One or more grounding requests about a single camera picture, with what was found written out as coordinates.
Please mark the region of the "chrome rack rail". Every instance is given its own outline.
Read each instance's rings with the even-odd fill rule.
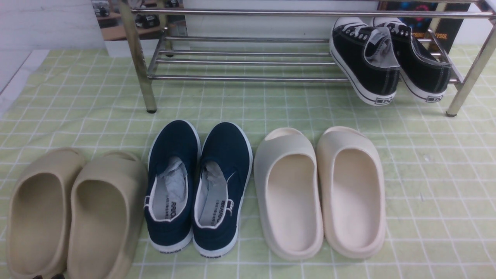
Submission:
[[[446,115],[454,117],[465,102],[472,90],[476,80],[486,66],[489,58],[496,49],[496,13],[492,4],[486,0],[427,0],[439,3],[474,3],[478,7],[483,5],[489,7],[489,11],[482,12],[459,12],[459,11],[321,11],[321,10],[229,10],[229,9],[183,9],[165,8],[164,0],[157,1],[157,8],[132,8],[128,0],[119,0],[121,16],[127,36],[129,49],[138,76],[141,93],[143,94],[146,110],[149,113],[157,111],[157,105],[153,90],[152,80],[216,80],[216,81],[258,81],[258,82],[349,82],[347,78],[323,78],[323,77],[260,77],[260,76],[232,76],[232,75],[174,75],[155,74],[159,64],[172,65],[230,65],[230,66],[336,66],[335,62],[300,62],[300,61],[253,61],[253,60],[205,60],[205,59],[170,59],[172,56],[236,56],[236,57],[330,57],[329,52],[317,53],[295,53],[295,52],[248,52],[248,51],[197,51],[197,50],[173,50],[172,41],[191,42],[242,42],[242,43],[329,43],[329,39],[295,39],[295,38],[236,38],[236,37],[191,37],[171,36],[165,15],[243,15],[243,16],[357,16],[357,17],[428,17],[428,18],[485,18],[488,19],[493,28],[486,41],[482,45],[467,75],[464,77],[453,64],[447,52],[443,49],[435,37],[434,20],[421,43],[436,45],[439,52],[432,53],[434,57],[452,64],[452,76],[450,83],[457,88],[457,93],[446,111]],[[154,55],[147,68],[138,32],[134,23],[134,14],[159,14],[162,36],[159,39]]]

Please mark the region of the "slide sandal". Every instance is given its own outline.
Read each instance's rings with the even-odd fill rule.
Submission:
[[[324,233],[310,141],[293,128],[273,130],[258,146],[254,176],[263,235],[270,249],[286,260],[317,254]]]
[[[59,148],[20,175],[7,218],[7,266],[13,278],[51,278],[65,270],[70,191],[85,161],[78,150]]]
[[[126,276],[143,222],[147,180],[144,164],[123,151],[107,152],[83,168],[71,194],[71,279]]]
[[[386,229],[384,173],[373,143],[347,127],[327,129],[317,144],[325,238],[337,252],[368,258]]]

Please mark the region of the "cream slide sandal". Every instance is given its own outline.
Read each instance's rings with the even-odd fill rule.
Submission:
[[[7,219],[7,266],[13,278],[51,278],[65,270],[70,191],[84,164],[78,150],[59,148],[20,175]]]
[[[337,252],[364,259],[382,247],[384,174],[372,142],[347,127],[327,129],[317,144],[325,238]]]
[[[145,166],[127,152],[107,152],[83,168],[71,194],[71,279],[126,276],[143,222],[146,187]]]
[[[315,151],[298,130],[279,128],[258,146],[254,176],[263,235],[286,260],[313,257],[323,241]]]

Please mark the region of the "grid pattern mat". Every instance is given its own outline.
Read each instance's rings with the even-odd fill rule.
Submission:
[[[477,51],[459,47],[451,54],[466,72]],[[339,70],[169,66],[163,71],[328,76]],[[313,144],[331,126],[358,129],[373,141],[383,163],[384,247],[365,261],[344,258],[326,242],[307,261],[278,258],[264,242],[251,179],[239,239],[227,256],[205,259],[193,245],[160,254],[143,226],[128,278],[494,279],[495,85],[492,59],[459,115],[447,118],[443,114],[455,94],[452,85],[441,102],[428,104],[400,84],[394,101],[376,108],[364,104],[349,84],[156,81],[159,109],[148,114],[130,59],[109,58],[104,50],[52,51],[0,120],[0,278],[9,277],[4,252],[8,202],[27,164],[61,146],[80,148],[88,159],[124,149],[145,162],[157,133],[173,119],[187,119],[202,139],[220,121],[235,122],[253,150],[279,127],[299,129]]]

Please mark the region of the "blue canvas shoe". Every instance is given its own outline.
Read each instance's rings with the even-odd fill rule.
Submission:
[[[220,258],[235,246],[252,163],[250,143],[238,125],[222,122],[210,131],[193,208],[193,243],[202,256]]]
[[[145,219],[152,246],[175,253],[191,241],[194,175],[200,139],[188,121],[167,124],[155,138],[148,155]]]

